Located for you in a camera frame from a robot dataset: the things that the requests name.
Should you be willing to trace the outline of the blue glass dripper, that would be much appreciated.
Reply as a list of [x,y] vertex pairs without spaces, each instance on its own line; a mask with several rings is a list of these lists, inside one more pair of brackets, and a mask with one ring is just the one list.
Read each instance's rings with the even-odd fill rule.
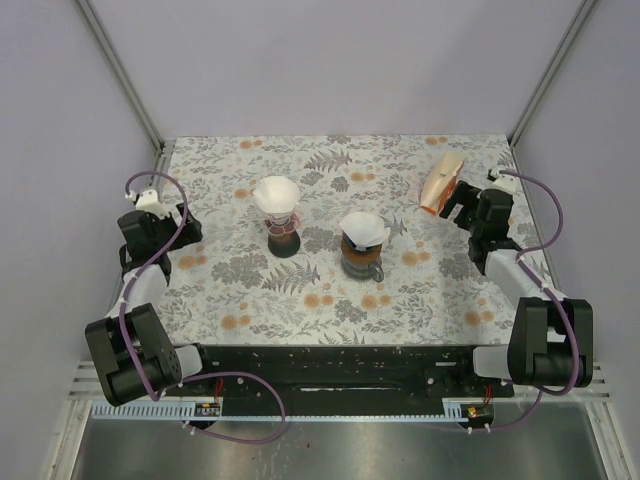
[[352,240],[346,233],[342,235],[342,239],[351,251],[361,253],[372,251],[373,249],[380,246],[384,241],[381,236],[378,236],[373,240],[368,240],[364,243],[357,243]]

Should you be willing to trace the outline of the dark carafe with red rim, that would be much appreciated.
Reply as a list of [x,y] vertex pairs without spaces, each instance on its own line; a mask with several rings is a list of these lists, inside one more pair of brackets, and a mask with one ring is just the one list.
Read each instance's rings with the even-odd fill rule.
[[300,237],[296,231],[282,236],[268,236],[268,249],[278,258],[292,257],[299,251],[300,245]]

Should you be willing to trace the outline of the clear glass pitcher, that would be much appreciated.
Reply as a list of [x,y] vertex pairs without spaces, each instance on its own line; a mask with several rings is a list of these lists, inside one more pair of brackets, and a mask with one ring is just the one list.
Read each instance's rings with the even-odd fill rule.
[[346,257],[342,257],[340,260],[341,268],[343,272],[351,279],[358,281],[373,280],[375,282],[382,282],[385,278],[384,271],[382,269],[382,261],[377,258],[371,263],[359,264]]

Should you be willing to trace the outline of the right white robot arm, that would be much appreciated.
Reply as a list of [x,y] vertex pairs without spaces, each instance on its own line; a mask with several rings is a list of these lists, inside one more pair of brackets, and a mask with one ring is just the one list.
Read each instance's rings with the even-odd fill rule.
[[550,395],[585,388],[593,378],[593,308],[565,296],[525,262],[509,236],[513,195],[496,185],[479,189],[460,181],[439,216],[469,233],[468,255],[480,274],[495,283],[515,307],[509,343],[478,346],[473,361],[455,371],[457,388],[480,394],[491,378],[532,386]]

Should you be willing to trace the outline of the white paper coffee filter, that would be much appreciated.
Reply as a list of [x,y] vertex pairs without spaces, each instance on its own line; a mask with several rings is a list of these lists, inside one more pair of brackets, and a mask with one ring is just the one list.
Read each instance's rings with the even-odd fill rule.
[[268,219],[290,217],[301,198],[299,187],[284,176],[263,178],[253,191],[258,210]]

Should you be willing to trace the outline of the coffee filter pack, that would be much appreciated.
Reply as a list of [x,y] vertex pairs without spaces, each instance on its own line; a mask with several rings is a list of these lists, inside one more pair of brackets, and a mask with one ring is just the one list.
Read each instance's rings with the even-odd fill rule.
[[432,215],[438,215],[443,210],[465,161],[466,156],[456,151],[447,151],[441,156],[423,185],[421,208]]

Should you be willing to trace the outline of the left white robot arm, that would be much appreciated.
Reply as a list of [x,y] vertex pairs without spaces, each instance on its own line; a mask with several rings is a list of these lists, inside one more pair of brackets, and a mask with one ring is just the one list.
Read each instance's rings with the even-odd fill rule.
[[106,317],[88,324],[85,339],[106,400],[121,406],[148,393],[157,394],[183,383],[205,395],[217,382],[214,367],[202,360],[199,347],[174,346],[156,307],[170,283],[168,252],[203,239],[202,226],[183,204],[183,226],[141,210],[117,220],[124,237],[119,249],[123,286]]

